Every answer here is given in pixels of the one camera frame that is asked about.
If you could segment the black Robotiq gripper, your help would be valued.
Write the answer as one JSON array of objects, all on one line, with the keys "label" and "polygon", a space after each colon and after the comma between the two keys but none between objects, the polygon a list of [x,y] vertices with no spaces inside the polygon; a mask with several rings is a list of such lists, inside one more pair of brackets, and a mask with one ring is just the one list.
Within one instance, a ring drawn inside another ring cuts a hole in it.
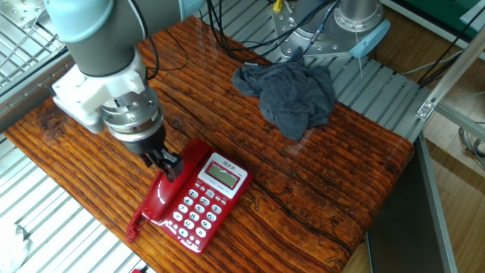
[{"label": "black Robotiq gripper", "polygon": [[170,182],[174,182],[183,172],[183,159],[179,154],[169,153],[164,149],[165,136],[166,130],[161,126],[143,140],[128,142],[128,149],[141,154],[140,158],[147,168],[154,165],[162,170]]}]

